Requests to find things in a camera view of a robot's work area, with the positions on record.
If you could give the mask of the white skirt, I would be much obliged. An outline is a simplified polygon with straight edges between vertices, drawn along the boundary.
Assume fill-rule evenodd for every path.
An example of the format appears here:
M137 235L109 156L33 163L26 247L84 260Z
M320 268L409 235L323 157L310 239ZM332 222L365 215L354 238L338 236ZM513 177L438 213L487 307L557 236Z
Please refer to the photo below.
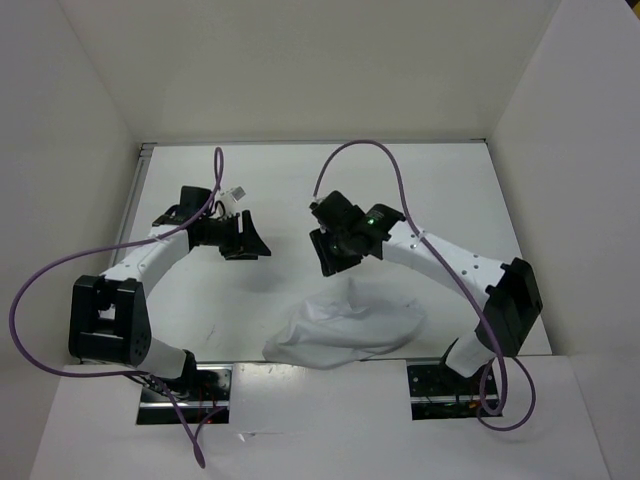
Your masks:
M427 312L415 298L348 277L290 307L262 355L271 363L330 370L392 353L426 324Z

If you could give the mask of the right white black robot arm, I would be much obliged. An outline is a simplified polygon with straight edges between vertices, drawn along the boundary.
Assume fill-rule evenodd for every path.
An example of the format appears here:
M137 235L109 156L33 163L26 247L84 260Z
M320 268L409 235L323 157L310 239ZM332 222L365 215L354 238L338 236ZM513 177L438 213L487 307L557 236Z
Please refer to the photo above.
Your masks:
M405 266L473 299L486 319L462 335L444 354L438 380L450 393L462 392L484 365L497 357L516 357L542 312L532 266L481 257L423 230L384 204L368 211L342 193L310 204L319 227L310 238L325 277L359 265L367 256Z

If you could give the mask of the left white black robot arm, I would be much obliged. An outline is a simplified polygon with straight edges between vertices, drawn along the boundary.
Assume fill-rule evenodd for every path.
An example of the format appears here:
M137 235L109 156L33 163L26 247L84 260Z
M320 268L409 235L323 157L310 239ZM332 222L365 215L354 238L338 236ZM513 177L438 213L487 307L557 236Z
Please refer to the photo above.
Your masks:
M148 243L103 273L76 280L68 337L72 357L145 372L180 400L212 386L211 376L198 368L192 352L153 336L147 298L196 247L215 247L226 260L270 256L249 211L216 217L214 205L212 191L182 187L178 204L153 222Z

